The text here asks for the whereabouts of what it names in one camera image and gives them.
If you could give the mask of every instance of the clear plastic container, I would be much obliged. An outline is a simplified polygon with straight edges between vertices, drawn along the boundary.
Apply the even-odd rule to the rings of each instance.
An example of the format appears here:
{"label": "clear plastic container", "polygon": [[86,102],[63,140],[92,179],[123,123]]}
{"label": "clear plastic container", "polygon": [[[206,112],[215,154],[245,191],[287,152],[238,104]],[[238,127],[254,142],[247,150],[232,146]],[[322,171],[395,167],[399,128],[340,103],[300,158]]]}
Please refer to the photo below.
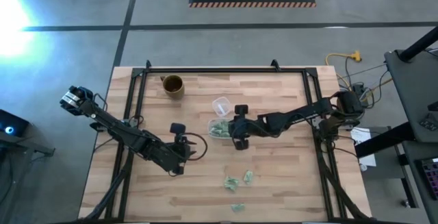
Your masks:
{"label": "clear plastic container", "polygon": [[217,139],[231,139],[230,135],[228,137],[222,137],[222,136],[217,136],[211,132],[211,129],[213,128],[214,125],[217,125],[218,123],[221,123],[221,122],[228,123],[229,121],[230,121],[230,119],[226,119],[226,118],[218,118],[218,119],[210,120],[208,122],[208,130],[207,130],[208,135],[211,136],[212,138],[217,138]]}
{"label": "clear plastic container", "polygon": [[230,101],[226,97],[219,97],[213,101],[213,110],[219,117],[224,117],[231,111]]}

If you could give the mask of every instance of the green snack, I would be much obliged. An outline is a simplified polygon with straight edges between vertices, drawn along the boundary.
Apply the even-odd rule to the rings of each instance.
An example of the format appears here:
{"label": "green snack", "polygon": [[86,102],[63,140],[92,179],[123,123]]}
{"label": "green snack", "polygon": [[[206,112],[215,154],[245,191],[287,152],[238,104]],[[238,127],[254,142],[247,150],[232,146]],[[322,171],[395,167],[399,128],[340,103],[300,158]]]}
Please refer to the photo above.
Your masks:
{"label": "green snack", "polygon": [[250,185],[253,182],[254,173],[252,171],[247,171],[244,176],[244,181],[247,185]]}
{"label": "green snack", "polygon": [[228,177],[224,181],[224,187],[235,192],[235,189],[239,186],[239,180]]}
{"label": "green snack", "polygon": [[231,204],[231,209],[233,210],[233,212],[240,212],[242,210],[245,210],[245,205],[243,203]]}
{"label": "green snack", "polygon": [[228,132],[228,121],[221,121],[210,128],[210,134],[220,138],[230,138]]}

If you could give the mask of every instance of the wooden table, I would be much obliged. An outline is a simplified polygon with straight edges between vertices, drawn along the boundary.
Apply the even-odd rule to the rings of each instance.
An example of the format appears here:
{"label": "wooden table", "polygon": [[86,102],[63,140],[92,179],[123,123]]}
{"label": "wooden table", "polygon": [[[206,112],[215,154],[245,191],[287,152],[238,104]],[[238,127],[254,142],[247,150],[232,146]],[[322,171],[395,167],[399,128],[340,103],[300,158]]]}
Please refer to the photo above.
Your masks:
{"label": "wooden table", "polygon": [[[331,96],[339,90],[335,69],[332,66],[317,68],[322,95]],[[107,110],[120,119],[125,109],[131,70],[131,67],[115,68],[108,90]],[[188,132],[198,133],[207,140],[208,152],[203,159],[188,162],[184,175],[178,177],[170,177],[154,163],[136,156],[126,221],[326,220],[315,147],[308,124],[293,125],[279,138],[252,136],[250,147],[245,151],[236,151],[230,140],[212,139],[207,133],[208,122],[217,118],[211,103],[218,97],[228,98],[232,105],[248,104],[250,119],[255,119],[257,114],[286,112],[306,105],[300,74],[187,73],[179,76],[184,80],[185,96],[180,101],[173,101],[164,93],[159,75],[148,74],[142,104],[144,122],[140,128],[171,142],[170,124],[183,123]],[[313,100],[316,100],[314,88],[312,90]],[[136,99],[134,96],[132,110]],[[232,117],[232,112],[227,115],[227,118]],[[96,145],[108,138],[107,134],[99,134]],[[202,142],[198,144],[196,150],[202,151]],[[116,147],[116,142],[110,142],[93,155],[79,217],[90,213],[107,191]],[[336,147],[355,152],[348,139],[339,139]],[[370,216],[356,158],[342,151],[335,151],[335,155],[342,186],[362,212]],[[251,186],[241,180],[235,193],[224,189],[223,181],[227,175],[242,179],[247,170],[255,174]],[[333,189],[331,199],[333,209],[338,213]],[[231,210],[234,203],[245,203],[245,211],[234,213]]]}

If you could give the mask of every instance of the gray floor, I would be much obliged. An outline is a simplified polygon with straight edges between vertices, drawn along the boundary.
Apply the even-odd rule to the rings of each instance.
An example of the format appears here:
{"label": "gray floor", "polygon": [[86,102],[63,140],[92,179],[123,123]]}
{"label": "gray floor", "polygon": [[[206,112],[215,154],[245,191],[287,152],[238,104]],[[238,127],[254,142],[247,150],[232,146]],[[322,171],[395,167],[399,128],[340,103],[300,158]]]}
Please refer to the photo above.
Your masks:
{"label": "gray floor", "polygon": [[[129,0],[18,0],[25,25],[122,25]],[[132,24],[415,22],[438,19],[437,0],[316,0],[315,9],[189,9],[187,0],[137,0]],[[386,51],[402,49],[431,28],[247,29],[129,32],[122,66],[321,65],[328,53],[360,50],[363,61],[349,71],[383,63]],[[85,118],[71,116],[58,101],[70,85],[105,94],[120,32],[27,32],[22,52],[0,52],[0,108],[31,121],[38,141],[55,156],[35,163],[18,198],[13,223],[53,223],[77,217],[96,134]],[[331,58],[345,74],[344,59]],[[377,85],[385,67],[355,75]],[[406,121],[393,84],[363,118],[363,126]],[[373,215],[386,221],[426,223],[422,210],[399,206],[401,183],[364,179]]]}

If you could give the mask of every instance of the brown mug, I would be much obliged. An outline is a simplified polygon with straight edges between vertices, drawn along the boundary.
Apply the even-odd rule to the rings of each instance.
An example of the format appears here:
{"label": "brown mug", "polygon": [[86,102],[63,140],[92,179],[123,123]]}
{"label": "brown mug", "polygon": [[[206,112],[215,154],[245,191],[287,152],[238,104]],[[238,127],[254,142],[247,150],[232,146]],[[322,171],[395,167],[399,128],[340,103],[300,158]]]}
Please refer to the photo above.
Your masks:
{"label": "brown mug", "polygon": [[184,96],[183,80],[176,75],[160,77],[163,82],[164,92],[172,99],[181,99]]}

